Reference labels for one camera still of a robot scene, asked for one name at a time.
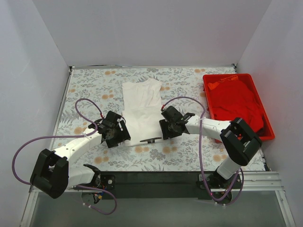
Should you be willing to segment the white t-shirt with robot print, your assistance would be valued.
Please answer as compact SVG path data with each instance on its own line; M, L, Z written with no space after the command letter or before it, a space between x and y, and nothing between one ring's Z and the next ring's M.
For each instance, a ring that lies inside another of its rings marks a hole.
M124 142L126 147L163 141L159 123L163 119L160 110L161 86L161 81L151 78L145 82L122 84L124 101L122 116L126 120L126 127L131 137Z

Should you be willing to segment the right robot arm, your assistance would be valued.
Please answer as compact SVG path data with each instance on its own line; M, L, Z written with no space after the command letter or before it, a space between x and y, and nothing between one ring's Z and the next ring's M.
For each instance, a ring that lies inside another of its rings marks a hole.
M247 166L262 146L262 141L242 118L219 121L202 118L193 113L182 115L175 107L161 109L160 128L163 139L172 139L182 134L201 134L223 143L228 157L206 180L214 188L227 187L236 171Z

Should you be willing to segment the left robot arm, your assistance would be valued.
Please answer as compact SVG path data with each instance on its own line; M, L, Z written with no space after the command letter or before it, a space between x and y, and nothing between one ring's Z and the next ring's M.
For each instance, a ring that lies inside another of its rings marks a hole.
M72 167L72 164L102 143L113 148L130 138L123 117L110 111L105 119L98 119L90 124L80 138L75 138L52 151L41 151L30 183L54 199L61 196L67 188L74 186L111 189L113 185L108 181L113 181L113 176L103 175L97 167L90 164L81 167Z

